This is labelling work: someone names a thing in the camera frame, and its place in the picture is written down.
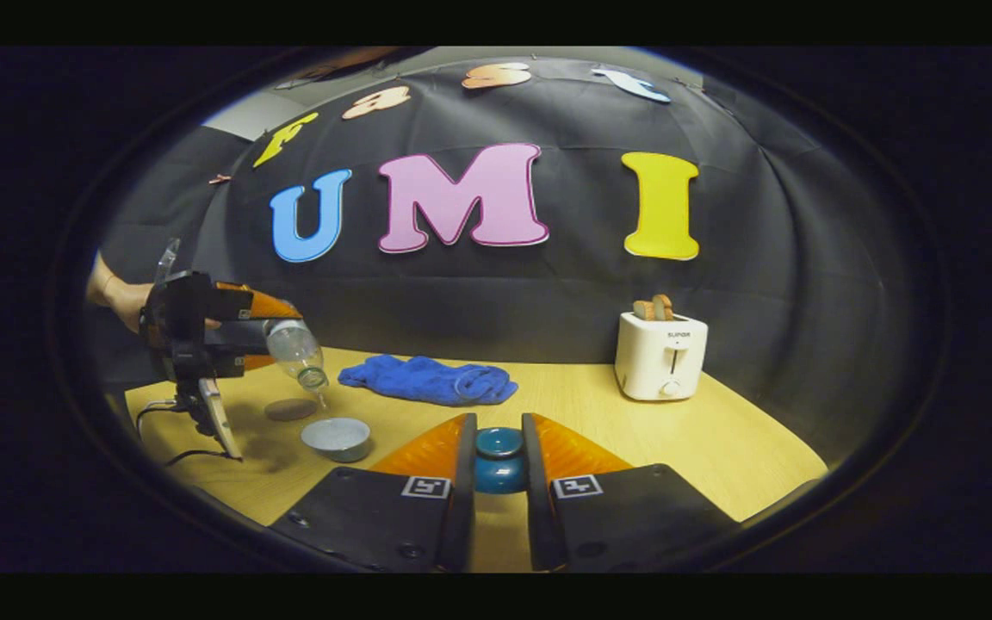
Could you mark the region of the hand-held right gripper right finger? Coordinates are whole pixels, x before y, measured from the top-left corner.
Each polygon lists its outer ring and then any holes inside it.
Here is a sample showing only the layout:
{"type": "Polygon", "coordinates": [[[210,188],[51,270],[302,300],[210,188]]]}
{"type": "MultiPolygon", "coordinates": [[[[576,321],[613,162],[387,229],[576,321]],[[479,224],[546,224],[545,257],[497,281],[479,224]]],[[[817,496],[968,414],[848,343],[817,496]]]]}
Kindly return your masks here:
{"type": "Polygon", "coordinates": [[[645,573],[699,564],[741,525],[665,463],[634,466],[539,413],[521,417],[537,572],[645,573]]]}

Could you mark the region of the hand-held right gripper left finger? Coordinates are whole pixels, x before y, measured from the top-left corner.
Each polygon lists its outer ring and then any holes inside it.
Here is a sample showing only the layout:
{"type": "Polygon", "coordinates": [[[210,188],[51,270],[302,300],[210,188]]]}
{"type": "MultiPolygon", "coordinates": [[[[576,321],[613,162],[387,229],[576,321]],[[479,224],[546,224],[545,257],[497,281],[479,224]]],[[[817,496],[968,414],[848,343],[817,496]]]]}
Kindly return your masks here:
{"type": "Polygon", "coordinates": [[[476,413],[462,413],[371,468],[335,467],[270,533],[347,572],[464,572],[474,530],[477,431],[476,413]]]}

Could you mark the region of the clear plastic water bottle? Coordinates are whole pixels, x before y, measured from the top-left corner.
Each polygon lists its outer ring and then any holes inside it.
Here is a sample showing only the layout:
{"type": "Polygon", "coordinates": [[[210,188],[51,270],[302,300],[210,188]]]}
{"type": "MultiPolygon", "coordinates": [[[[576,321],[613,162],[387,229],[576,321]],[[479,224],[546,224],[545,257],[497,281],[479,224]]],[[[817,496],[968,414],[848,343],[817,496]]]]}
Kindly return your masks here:
{"type": "Polygon", "coordinates": [[[269,356],[301,388],[318,393],[328,385],[323,352],[306,322],[298,319],[269,320],[264,327],[269,356]]]}

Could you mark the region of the blue teacup lid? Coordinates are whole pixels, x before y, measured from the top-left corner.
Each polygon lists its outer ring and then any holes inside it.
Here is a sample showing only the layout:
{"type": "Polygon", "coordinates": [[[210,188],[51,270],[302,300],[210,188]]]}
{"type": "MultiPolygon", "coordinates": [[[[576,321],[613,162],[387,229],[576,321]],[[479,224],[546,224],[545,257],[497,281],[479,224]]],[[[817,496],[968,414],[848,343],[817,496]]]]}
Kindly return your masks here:
{"type": "Polygon", "coordinates": [[[480,429],[474,440],[474,490],[484,494],[526,491],[524,437],[519,429],[480,429]]]}

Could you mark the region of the brown round coaster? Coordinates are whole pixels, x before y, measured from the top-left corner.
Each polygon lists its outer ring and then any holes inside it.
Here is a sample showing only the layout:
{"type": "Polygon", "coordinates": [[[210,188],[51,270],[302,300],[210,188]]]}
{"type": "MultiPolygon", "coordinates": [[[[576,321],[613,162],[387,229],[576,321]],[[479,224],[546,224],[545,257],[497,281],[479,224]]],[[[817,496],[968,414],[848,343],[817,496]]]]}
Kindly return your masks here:
{"type": "Polygon", "coordinates": [[[283,398],[264,406],[263,413],[272,421],[308,419],[319,410],[319,403],[308,398],[283,398]]]}

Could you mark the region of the white teacup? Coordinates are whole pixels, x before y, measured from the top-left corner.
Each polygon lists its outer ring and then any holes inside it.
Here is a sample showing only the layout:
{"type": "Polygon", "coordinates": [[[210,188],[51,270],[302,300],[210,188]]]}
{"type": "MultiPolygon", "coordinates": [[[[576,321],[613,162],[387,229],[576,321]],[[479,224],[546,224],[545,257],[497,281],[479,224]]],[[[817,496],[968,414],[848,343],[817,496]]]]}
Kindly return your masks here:
{"type": "Polygon", "coordinates": [[[300,440],[332,462],[361,462],[373,451],[369,425],[355,418],[326,418],[304,427],[300,440]]]}

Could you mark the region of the blue towel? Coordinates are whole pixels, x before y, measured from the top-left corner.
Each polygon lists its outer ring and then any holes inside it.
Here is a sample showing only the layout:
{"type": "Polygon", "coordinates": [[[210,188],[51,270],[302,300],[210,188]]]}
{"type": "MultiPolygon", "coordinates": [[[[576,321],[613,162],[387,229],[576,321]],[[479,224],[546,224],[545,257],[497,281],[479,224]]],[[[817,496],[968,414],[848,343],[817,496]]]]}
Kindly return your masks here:
{"type": "Polygon", "coordinates": [[[342,369],[338,383],[389,398],[452,407],[503,404],[519,389],[507,370],[479,364],[449,366],[426,356],[408,360],[372,356],[342,369]]]}

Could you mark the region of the white toaster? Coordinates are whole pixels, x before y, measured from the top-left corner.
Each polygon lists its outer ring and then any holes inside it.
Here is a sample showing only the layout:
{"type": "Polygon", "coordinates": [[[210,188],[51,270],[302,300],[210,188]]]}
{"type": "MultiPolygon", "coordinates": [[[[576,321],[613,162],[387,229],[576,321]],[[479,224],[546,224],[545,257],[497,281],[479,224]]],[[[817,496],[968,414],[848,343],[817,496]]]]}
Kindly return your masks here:
{"type": "Polygon", "coordinates": [[[640,401],[688,400],[704,370],[709,327],[674,315],[672,321],[619,315],[613,364],[623,395],[640,401]]]}

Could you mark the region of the black backdrop cloth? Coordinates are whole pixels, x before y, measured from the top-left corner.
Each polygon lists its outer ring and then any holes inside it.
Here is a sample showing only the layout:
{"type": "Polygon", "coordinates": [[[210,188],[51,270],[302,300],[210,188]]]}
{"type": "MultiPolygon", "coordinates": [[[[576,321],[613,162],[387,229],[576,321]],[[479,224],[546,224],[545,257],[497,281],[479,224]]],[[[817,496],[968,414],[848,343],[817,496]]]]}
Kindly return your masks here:
{"type": "Polygon", "coordinates": [[[827,462],[903,413],[928,366],[929,268],[902,194],[829,128],[714,76],[526,59],[382,73],[248,140],[204,126],[114,204],[100,251],[290,300],[331,348],[606,363],[664,293],[709,327],[704,368],[827,462]],[[209,185],[216,174],[232,178],[209,185]]]}

